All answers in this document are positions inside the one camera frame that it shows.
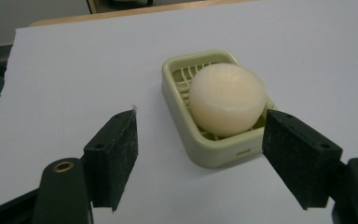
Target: round white object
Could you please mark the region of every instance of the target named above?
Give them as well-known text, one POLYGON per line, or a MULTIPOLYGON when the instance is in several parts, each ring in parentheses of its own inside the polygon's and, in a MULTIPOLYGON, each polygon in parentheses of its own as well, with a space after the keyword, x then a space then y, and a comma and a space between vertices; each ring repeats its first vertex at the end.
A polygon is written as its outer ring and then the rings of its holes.
POLYGON ((194 76, 189 110, 203 130, 229 137, 252 128, 266 105, 263 82, 251 71, 231 63, 208 65, 194 76))

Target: white table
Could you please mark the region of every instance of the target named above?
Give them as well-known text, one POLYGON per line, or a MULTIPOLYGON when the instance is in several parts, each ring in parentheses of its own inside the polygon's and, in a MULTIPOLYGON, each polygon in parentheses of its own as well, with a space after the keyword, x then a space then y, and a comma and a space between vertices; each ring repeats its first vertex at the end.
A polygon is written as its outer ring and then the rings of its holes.
POLYGON ((95 223, 331 223, 305 212, 268 161, 216 170, 186 155, 160 90, 163 62, 224 49, 265 82, 280 110, 358 157, 358 1, 277 0, 17 31, 0 99, 0 204, 138 108, 140 154, 118 210, 95 223))

